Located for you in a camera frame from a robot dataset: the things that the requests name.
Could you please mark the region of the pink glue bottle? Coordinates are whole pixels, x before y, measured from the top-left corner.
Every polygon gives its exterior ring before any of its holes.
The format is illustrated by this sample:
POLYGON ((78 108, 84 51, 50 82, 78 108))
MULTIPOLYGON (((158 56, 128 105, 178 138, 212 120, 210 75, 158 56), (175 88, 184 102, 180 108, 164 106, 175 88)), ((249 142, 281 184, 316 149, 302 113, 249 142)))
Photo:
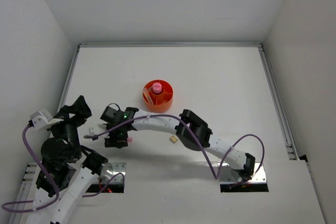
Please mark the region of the pink glue bottle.
POLYGON ((159 82, 155 82, 155 83, 153 83, 151 91, 152 91, 154 94, 160 94, 160 93, 163 91, 162 84, 159 83, 159 82))

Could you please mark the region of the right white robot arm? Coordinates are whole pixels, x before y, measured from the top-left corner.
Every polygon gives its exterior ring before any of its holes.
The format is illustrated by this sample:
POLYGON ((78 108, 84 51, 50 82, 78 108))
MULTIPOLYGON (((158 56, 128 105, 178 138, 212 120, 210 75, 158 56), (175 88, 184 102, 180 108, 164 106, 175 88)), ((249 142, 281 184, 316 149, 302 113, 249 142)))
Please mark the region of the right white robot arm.
POLYGON ((189 150, 211 153, 223 158, 243 180, 251 179, 254 174, 255 157, 235 149, 214 135, 208 124, 191 110, 184 109, 179 116, 172 116, 133 107, 122 111, 107 106, 100 119, 106 123, 109 131, 105 147, 126 147, 129 131, 151 130, 170 133, 177 136, 189 150))

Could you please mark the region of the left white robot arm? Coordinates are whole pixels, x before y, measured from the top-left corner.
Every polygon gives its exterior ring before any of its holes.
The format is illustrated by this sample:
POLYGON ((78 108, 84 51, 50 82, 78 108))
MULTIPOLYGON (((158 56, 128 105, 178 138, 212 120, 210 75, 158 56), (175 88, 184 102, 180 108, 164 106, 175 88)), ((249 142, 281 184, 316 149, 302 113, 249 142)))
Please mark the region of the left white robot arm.
POLYGON ((30 116, 28 126, 36 131, 50 131, 51 137, 40 149, 35 209, 27 223, 67 223, 79 199, 101 175, 108 159, 82 146, 77 130, 91 115, 84 96, 80 95, 55 115, 40 110, 30 116))

